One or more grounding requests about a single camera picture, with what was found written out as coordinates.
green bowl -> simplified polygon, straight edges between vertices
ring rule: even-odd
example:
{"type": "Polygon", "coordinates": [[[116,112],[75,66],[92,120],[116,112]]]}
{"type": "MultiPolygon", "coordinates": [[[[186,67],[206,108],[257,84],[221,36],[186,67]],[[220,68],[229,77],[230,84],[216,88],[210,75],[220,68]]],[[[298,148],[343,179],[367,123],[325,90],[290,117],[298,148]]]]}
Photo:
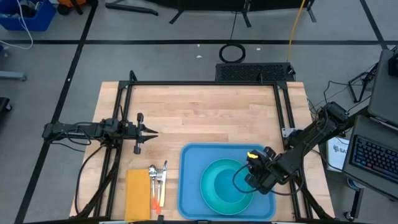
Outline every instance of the green bowl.
{"type": "MultiPolygon", "coordinates": [[[[232,184],[233,175],[242,166],[233,159],[220,159],[211,163],[203,172],[200,181],[201,196],[215,212],[235,215],[245,210],[251,203],[254,194],[241,193],[232,184]]],[[[243,169],[235,178],[235,184],[241,190],[252,190],[244,181],[248,173],[247,169],[243,169]]]]}

yellow wire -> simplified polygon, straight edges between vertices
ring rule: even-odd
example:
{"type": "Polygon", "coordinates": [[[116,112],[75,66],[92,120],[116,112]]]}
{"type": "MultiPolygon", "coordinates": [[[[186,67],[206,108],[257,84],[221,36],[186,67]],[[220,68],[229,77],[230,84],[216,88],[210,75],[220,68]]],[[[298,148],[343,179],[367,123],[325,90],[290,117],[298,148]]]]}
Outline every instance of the yellow wire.
{"type": "Polygon", "coordinates": [[[293,24],[292,33],[290,34],[289,51],[287,52],[287,60],[286,60],[287,62],[290,61],[290,51],[292,50],[292,41],[293,41],[294,31],[296,30],[297,21],[299,21],[299,17],[300,17],[301,11],[303,10],[304,3],[305,3],[305,0],[303,0],[301,2],[301,6],[300,6],[300,9],[298,10],[296,20],[294,21],[294,24],[293,24]]]}

knife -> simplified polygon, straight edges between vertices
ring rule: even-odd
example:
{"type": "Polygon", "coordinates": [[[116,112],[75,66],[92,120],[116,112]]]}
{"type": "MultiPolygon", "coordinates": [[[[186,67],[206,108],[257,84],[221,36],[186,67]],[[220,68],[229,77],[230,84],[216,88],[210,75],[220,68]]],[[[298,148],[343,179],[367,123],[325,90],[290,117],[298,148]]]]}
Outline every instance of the knife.
{"type": "Polygon", "coordinates": [[[163,176],[162,176],[162,193],[160,194],[160,206],[164,207],[165,191],[166,191],[166,174],[167,174],[167,161],[164,162],[163,176]]]}

fork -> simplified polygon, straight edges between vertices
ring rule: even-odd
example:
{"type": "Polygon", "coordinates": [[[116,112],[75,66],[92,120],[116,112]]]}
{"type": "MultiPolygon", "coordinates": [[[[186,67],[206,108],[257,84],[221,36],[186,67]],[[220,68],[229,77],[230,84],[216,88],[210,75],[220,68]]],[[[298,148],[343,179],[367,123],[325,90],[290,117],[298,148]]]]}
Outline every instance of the fork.
{"type": "Polygon", "coordinates": [[[157,171],[157,183],[158,183],[158,188],[157,188],[157,206],[156,206],[156,214],[160,215],[160,187],[161,187],[161,183],[162,183],[162,177],[163,177],[163,171],[162,170],[158,170],[157,171]]]}

spoon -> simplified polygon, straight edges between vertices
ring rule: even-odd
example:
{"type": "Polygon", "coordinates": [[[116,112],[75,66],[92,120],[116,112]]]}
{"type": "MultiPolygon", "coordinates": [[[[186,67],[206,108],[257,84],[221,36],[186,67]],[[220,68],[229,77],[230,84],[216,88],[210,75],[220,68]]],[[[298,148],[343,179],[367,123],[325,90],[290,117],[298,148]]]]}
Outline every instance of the spoon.
{"type": "Polygon", "coordinates": [[[156,196],[155,196],[155,178],[157,177],[157,171],[155,165],[149,166],[149,177],[152,178],[152,209],[156,209],[156,196]]]}

